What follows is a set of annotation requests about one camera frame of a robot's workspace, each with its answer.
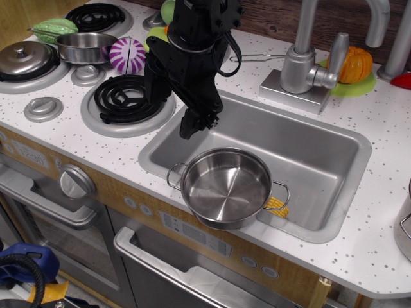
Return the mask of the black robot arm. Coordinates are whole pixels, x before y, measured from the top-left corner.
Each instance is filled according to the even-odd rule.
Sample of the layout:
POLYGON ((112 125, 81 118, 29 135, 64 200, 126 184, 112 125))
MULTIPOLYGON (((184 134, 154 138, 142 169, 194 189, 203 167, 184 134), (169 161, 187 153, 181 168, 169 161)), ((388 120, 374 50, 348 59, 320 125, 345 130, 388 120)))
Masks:
POLYGON ((241 58, 241 50, 231 34, 240 26, 244 10, 239 1, 176 1, 167 40, 147 38, 144 82, 146 98, 158 104, 175 93, 187 106, 180 124, 180 136, 212 128, 223 110, 216 89, 227 49, 241 58))

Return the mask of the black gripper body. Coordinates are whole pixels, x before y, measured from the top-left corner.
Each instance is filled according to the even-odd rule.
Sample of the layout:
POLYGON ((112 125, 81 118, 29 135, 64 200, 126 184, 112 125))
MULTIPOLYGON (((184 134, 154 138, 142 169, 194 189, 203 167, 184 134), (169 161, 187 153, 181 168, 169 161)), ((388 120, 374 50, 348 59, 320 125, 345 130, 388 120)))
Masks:
POLYGON ((171 92, 196 112, 221 112, 223 103, 216 89, 215 76, 221 68, 230 33, 219 36, 210 50, 191 53, 155 36, 146 43, 144 82, 146 98, 158 104, 171 92))

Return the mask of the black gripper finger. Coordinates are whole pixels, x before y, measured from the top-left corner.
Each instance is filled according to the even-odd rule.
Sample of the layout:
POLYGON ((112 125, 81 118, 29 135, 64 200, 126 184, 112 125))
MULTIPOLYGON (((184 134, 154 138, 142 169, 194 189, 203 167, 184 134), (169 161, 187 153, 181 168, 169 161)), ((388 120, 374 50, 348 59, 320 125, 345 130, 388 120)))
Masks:
POLYGON ((180 124, 180 137, 190 139, 194 133, 202 130, 198 115, 190 108, 186 109, 180 124))
POLYGON ((217 109, 212 109, 212 108, 201 108, 201 116, 200 116, 200 129, 204 130, 205 128, 212 128, 214 127, 218 120, 218 114, 222 111, 222 107, 219 107, 217 109))

